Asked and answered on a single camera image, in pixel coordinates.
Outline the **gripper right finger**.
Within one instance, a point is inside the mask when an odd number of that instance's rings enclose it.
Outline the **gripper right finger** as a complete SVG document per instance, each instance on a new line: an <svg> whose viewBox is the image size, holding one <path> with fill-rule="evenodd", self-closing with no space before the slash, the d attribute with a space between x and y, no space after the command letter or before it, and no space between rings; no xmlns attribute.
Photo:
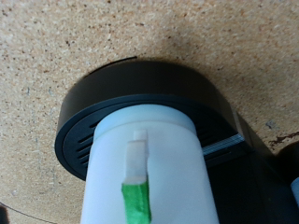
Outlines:
<svg viewBox="0 0 299 224"><path fill-rule="evenodd" d="M295 178L291 183L292 194L299 206L299 177Z"/></svg>

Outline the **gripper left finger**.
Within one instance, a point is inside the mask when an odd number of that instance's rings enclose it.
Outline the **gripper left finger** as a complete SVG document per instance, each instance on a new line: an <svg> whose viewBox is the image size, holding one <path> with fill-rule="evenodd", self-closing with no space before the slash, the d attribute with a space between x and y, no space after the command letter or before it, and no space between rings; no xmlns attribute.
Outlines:
<svg viewBox="0 0 299 224"><path fill-rule="evenodd" d="M7 209L0 206L0 224L9 224Z"/></svg>

